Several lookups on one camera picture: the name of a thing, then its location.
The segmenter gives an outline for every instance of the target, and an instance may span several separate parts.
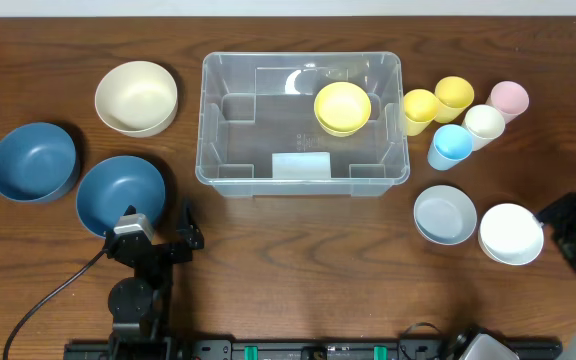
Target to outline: yellow bowl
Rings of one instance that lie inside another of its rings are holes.
[[[355,84],[332,83],[317,94],[315,116],[330,135],[349,136],[368,122],[370,99],[368,94]]]

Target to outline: wood grain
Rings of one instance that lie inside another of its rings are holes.
[[[483,103],[500,80],[531,94],[502,138],[448,172],[426,152],[437,124],[409,139],[412,175],[375,199],[224,199],[195,178],[202,59],[212,51],[392,51],[405,90],[457,74]],[[164,133],[133,139],[103,125],[93,94],[111,68],[165,64],[182,93]],[[514,201],[538,211],[576,191],[576,18],[0,19],[0,139],[35,121],[64,126],[84,172],[118,154],[142,155],[164,172],[172,206],[195,203],[206,249],[176,273],[173,323],[180,334],[238,339],[395,337],[430,321],[470,321],[507,335],[557,336],[576,328],[576,277],[553,244],[524,267],[489,260],[474,239],[431,245],[411,207],[424,188],[453,184],[480,216]],[[45,205],[0,196],[0,356],[10,330],[100,248],[76,216],[75,191]],[[12,359],[61,358],[70,339],[105,339],[106,299],[129,269],[107,259],[49,302],[22,329]]]

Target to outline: light blue bowl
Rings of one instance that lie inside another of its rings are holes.
[[[117,156],[84,176],[77,191],[77,215],[86,229],[103,237],[129,205],[156,225],[165,202],[166,186],[157,168],[139,157]]]
[[[72,189],[79,171],[75,144],[57,125],[24,125],[0,142],[0,194],[10,200],[56,200]]]

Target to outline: clear plastic container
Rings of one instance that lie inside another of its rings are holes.
[[[337,81],[370,98],[348,137],[314,114]],[[223,196],[379,196],[410,175],[401,62],[389,52],[212,53],[203,63],[195,173]]]

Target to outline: white label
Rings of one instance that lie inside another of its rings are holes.
[[[330,153],[272,154],[273,179],[323,180],[330,177]]]

